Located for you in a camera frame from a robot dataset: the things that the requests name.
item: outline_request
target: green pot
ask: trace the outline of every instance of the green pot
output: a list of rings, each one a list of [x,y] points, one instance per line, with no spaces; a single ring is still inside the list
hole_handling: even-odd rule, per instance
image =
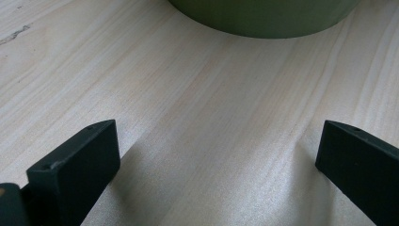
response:
[[[169,0],[192,19],[254,38],[293,38],[327,29],[360,0]]]

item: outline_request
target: wooden table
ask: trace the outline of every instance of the wooden table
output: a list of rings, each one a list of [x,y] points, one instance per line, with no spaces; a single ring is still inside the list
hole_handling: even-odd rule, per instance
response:
[[[373,225],[314,160],[324,120],[399,146],[399,2],[257,40],[167,0],[0,2],[0,181],[116,119],[117,177],[84,225]]]

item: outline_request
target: dark crack in wood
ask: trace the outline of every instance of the dark crack in wood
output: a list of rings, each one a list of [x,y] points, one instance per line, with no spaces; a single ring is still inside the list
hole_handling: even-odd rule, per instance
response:
[[[15,38],[17,38],[17,36],[19,34],[21,34],[22,32],[24,32],[25,30],[30,28],[30,24],[25,25],[23,28],[15,31],[14,33],[12,33],[11,35],[5,37],[4,39],[0,40],[0,45],[2,44],[6,44],[7,42],[11,41],[11,40],[15,40]]]

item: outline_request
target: green container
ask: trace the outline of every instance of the green container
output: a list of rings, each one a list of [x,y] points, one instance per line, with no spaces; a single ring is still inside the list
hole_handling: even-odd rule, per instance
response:
[[[192,19],[254,38],[293,38],[327,29],[360,0],[169,0]]]

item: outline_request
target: black plastic part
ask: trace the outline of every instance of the black plastic part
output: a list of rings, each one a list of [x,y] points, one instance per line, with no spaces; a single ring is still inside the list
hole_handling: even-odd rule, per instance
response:
[[[0,225],[78,226],[119,168],[115,121],[92,124],[29,168],[23,189],[1,184]]]
[[[356,127],[326,121],[316,167],[376,225],[399,225],[399,150]]]
[[[0,225],[30,225],[20,188],[17,185],[0,184]]]

